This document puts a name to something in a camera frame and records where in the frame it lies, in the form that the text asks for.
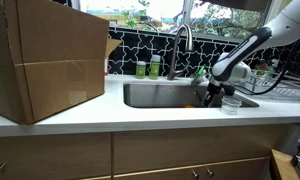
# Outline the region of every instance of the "chrome faucet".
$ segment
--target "chrome faucet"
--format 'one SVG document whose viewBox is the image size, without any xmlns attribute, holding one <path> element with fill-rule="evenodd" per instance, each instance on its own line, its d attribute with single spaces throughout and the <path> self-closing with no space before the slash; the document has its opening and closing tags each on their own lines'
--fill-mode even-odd
<svg viewBox="0 0 300 180">
<path fill-rule="evenodd" d="M 176 76 L 180 76 L 189 65 L 189 62 L 188 62 L 188 64 L 184 67 L 183 70 L 179 70 L 179 71 L 175 70 L 177 46 L 178 46 L 179 38 L 184 30 L 187 31 L 186 51 L 193 51 L 193 40 L 192 40 L 191 29 L 188 25 L 183 24 L 179 27 L 177 35 L 174 39 L 170 70 L 169 70 L 169 74 L 168 74 L 168 80 L 170 80 L 170 81 L 172 81 Z"/>
</svg>

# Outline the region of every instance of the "kitchen sink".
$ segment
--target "kitchen sink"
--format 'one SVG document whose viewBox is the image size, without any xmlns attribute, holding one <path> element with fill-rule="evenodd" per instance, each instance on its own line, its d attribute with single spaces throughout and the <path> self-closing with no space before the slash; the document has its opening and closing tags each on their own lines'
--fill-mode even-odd
<svg viewBox="0 0 300 180">
<path fill-rule="evenodd" d="M 207 86 L 157 84 L 157 83 L 126 83 L 123 85 L 124 103 L 134 108 L 182 108 L 185 106 L 202 107 Z M 222 91 L 214 97 L 209 108 L 221 107 Z M 259 104 L 234 94 L 242 100 L 241 107 L 259 107 Z"/>
</svg>

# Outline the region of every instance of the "dish rack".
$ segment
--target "dish rack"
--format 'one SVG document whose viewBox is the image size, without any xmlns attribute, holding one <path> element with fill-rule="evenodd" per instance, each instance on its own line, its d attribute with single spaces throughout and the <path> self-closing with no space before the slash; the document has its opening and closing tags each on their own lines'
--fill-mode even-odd
<svg viewBox="0 0 300 180">
<path fill-rule="evenodd" d="M 263 92 L 269 89 L 279 78 L 275 72 L 266 72 L 264 75 L 257 75 L 260 70 L 252 70 L 251 77 L 243 83 L 235 84 L 239 91 L 246 93 Z M 288 72 L 281 82 L 272 91 L 263 95 L 250 95 L 252 98 L 269 101 L 300 102 L 300 77 Z"/>
</svg>

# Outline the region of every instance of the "wall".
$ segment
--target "wall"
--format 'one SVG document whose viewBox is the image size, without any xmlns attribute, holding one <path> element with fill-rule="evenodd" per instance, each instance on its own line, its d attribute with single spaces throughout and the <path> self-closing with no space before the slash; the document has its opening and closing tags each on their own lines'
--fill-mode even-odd
<svg viewBox="0 0 300 180">
<path fill-rule="evenodd" d="M 166 33 L 110 27 L 109 38 L 120 39 L 123 42 L 109 57 L 109 73 L 134 75 L 136 62 L 145 61 L 148 75 L 151 55 L 158 54 L 162 57 L 160 75 L 167 76 L 170 69 L 174 36 Z M 190 62 L 190 66 L 183 75 L 184 77 L 191 76 L 202 65 L 205 65 L 209 71 L 222 52 L 229 52 L 236 45 L 237 43 L 229 41 L 194 37 L 194 52 L 190 53 L 184 51 L 185 38 L 183 38 L 180 40 L 178 47 L 176 69 L 183 69 Z M 245 63 L 254 67 L 261 60 L 269 61 L 273 58 L 284 62 L 291 47 L 290 45 L 260 50 L 248 57 Z M 291 67 L 293 72 L 300 75 L 300 50 L 297 53 L 298 55 L 294 56 L 295 59 Z"/>
</svg>

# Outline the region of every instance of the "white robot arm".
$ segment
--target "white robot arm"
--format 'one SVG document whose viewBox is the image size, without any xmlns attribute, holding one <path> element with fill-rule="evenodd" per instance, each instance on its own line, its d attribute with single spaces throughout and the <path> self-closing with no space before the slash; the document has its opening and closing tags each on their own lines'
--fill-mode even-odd
<svg viewBox="0 0 300 180">
<path fill-rule="evenodd" d="M 218 94 L 223 82 L 236 82 L 250 76 L 250 67 L 242 61 L 251 53 L 273 46 L 291 44 L 300 38 L 300 0 L 293 0 L 280 14 L 230 53 L 223 53 L 212 68 L 205 105 Z"/>
</svg>

